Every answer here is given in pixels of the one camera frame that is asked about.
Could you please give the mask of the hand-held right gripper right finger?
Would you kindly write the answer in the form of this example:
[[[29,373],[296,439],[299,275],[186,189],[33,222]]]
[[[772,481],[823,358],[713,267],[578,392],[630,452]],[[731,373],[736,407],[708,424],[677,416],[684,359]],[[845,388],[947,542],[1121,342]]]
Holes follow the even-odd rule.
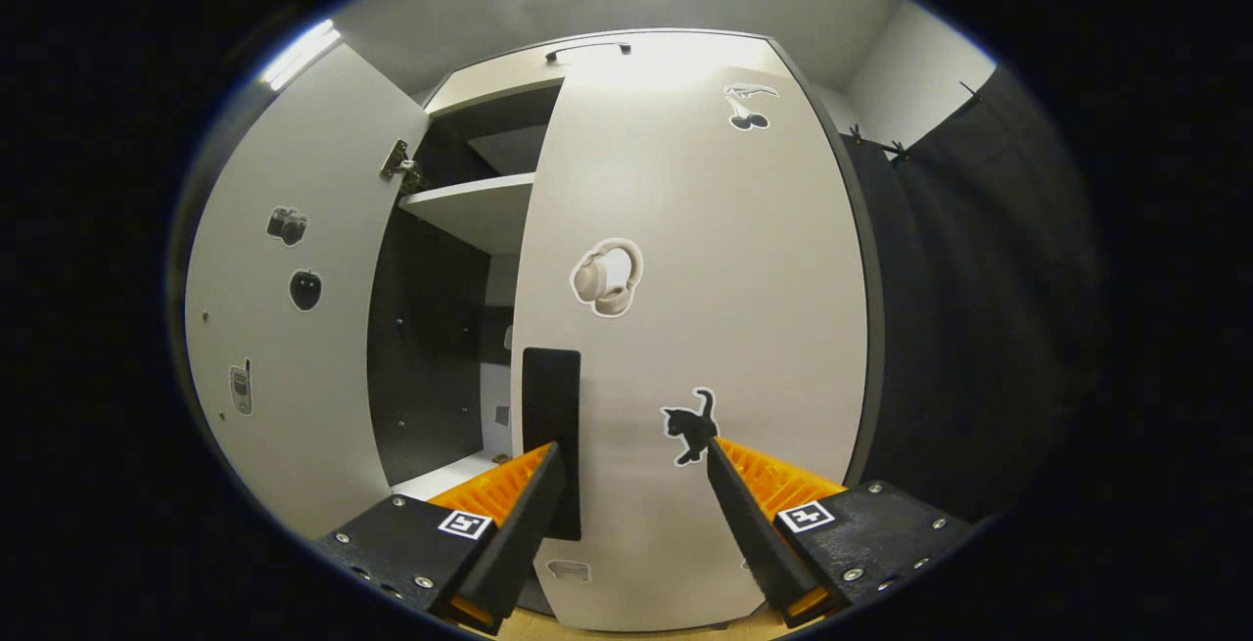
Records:
[[[707,478],[787,627],[877,603],[977,532],[885,481],[838,485],[720,436],[707,449]]]

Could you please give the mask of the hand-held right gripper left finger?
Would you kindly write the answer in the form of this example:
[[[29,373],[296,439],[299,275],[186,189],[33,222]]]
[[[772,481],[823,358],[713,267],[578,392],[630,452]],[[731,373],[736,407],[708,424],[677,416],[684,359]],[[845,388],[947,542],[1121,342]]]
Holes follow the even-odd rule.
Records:
[[[495,635],[565,492],[565,454],[550,441],[430,501],[391,495],[322,535],[318,552],[412,613]]]

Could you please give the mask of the white shoe cabinet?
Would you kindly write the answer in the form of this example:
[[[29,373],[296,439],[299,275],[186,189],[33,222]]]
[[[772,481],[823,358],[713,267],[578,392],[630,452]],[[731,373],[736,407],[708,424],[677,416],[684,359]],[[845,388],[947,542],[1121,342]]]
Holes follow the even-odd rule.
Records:
[[[429,192],[506,174],[536,173],[564,78],[544,54],[581,43],[653,43],[663,35],[694,36],[727,63],[749,63],[769,44],[801,81],[838,160],[842,143],[809,79],[764,35],[680,28],[594,33],[485,58],[440,80],[425,103],[431,116],[416,159]],[[850,192],[850,172],[843,173]],[[858,209],[850,203],[858,227]],[[370,310],[368,371],[372,418],[385,474],[393,485],[447,466],[461,454],[509,453],[524,426],[512,427],[511,386],[495,406],[480,392],[482,366],[512,366],[512,326],[520,255],[479,252],[396,208],[385,232]],[[878,295],[865,288],[870,356],[871,309]]]

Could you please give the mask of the white shoe cabinet door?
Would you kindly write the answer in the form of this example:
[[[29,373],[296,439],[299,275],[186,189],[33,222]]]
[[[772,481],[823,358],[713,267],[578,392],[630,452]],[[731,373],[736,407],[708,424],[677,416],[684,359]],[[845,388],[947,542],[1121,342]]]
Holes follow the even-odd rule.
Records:
[[[316,540],[390,495],[370,414],[370,303],[398,178],[429,118],[348,45],[288,83],[226,162],[185,280],[202,413],[234,473]]]
[[[727,63],[694,36],[586,51],[538,156],[516,279],[521,352],[580,354],[581,538],[535,570],[563,626],[640,632],[764,601],[668,409],[715,396],[725,439],[845,478],[870,356],[850,192],[822,116],[769,44]]]

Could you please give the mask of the white cabinet shelf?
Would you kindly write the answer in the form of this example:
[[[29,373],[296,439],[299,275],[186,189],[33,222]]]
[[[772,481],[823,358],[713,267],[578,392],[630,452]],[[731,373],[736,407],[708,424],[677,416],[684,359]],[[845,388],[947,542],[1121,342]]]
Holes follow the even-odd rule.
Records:
[[[535,173],[506,174],[398,197],[398,209],[491,255],[521,253]]]
[[[402,497],[416,501],[430,501],[436,495],[454,490],[456,486],[464,485],[466,481],[474,479],[487,471],[492,471],[507,461],[510,461],[510,454],[484,449],[484,452],[466,454],[466,457],[450,464],[393,485],[391,486],[391,493],[402,495]]]

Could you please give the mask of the black backdrop cloth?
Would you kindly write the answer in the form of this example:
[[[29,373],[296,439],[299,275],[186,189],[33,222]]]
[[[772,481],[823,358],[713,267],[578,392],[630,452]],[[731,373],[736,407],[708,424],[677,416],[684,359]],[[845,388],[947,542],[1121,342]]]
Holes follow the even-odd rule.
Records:
[[[1108,270],[1083,172],[1006,68],[898,159],[845,143],[883,302],[862,474],[970,522],[1007,510],[1101,373]]]

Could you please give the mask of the small ceiling light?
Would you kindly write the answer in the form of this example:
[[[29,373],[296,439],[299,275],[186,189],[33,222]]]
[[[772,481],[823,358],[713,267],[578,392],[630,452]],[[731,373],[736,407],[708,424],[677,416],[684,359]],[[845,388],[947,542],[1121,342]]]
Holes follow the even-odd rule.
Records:
[[[273,58],[256,80],[267,85],[269,91],[282,91],[297,74],[312,65],[322,54],[328,53],[340,40],[340,30],[336,30],[332,20],[317,23]]]

